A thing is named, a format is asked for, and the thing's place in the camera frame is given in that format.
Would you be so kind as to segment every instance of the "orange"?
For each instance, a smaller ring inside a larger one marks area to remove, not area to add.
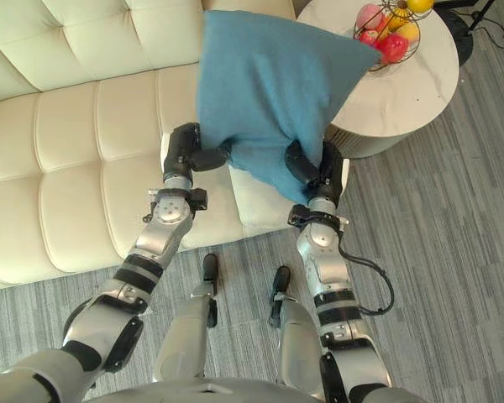
[[[407,6],[417,14],[425,13],[433,7],[434,0],[407,0]]]

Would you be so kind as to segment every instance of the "blue towel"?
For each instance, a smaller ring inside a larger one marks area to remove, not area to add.
[[[197,94],[202,147],[227,141],[232,166],[306,203],[285,166],[286,147],[298,139],[319,166],[326,127],[378,58],[369,46],[309,25],[207,12]]]

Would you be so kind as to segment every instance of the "fruit basket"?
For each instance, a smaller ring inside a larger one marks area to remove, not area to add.
[[[420,45],[418,21],[427,17],[433,0],[381,0],[362,7],[354,23],[353,38],[379,50],[381,61],[370,68],[378,71],[413,56]]]

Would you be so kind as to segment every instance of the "red apple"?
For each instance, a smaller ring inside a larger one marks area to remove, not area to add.
[[[363,44],[368,44],[369,46],[373,46],[375,42],[377,41],[377,37],[379,36],[379,33],[374,30],[368,30],[362,32],[359,37],[359,41]]]
[[[381,40],[375,47],[383,54],[381,63],[396,63],[407,52],[409,41],[400,35],[391,34]]]

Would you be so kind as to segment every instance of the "white marble tabletop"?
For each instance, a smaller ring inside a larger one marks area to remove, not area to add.
[[[360,8],[378,0],[312,0],[299,22],[353,37]],[[333,124],[366,137],[387,138],[413,132],[448,105],[459,76],[454,39],[432,11],[418,22],[421,39],[410,59],[368,72],[353,90]]]

